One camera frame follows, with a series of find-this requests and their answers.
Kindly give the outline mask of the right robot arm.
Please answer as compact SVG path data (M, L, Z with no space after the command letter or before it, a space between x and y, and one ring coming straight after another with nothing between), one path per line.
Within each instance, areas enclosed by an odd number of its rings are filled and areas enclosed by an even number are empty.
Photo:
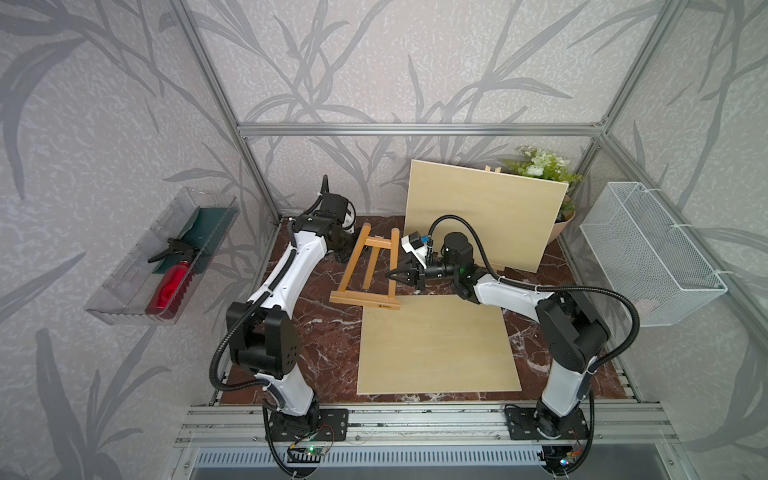
M581 291L538 292L502 282L496 272L475 263L473 245L451 232L436 254L429 238L412 233L401 240L406 253L387 278L422 289L432 279L449 280L454 294L478 305L496 306L535 321L546 341L551 364L548 380L531 415L531 427L543 438L557 439L578 419L588 395L589 371L610 333Z

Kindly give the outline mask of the plywood board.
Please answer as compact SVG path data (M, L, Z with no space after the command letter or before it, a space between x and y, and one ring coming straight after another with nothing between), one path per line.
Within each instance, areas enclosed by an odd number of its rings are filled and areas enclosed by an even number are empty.
M453 295L363 309L360 395L519 392L502 309Z
M558 209L558 196L529 179L414 160L405 233L426 235L438 217L457 215L476 231L490 263L535 272Z

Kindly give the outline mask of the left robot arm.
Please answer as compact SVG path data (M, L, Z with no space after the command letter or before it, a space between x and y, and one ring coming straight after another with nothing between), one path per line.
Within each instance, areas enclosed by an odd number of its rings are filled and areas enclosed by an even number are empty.
M245 302L226 312L227 332L209 366L209 380L221 392L264 387L276 412L305 417L314 390L298 366L300 337L292 320L295 305L315 266L333 253L349 258L356 237L356 210L339 195L324 192L289 221L289 243L264 283Z

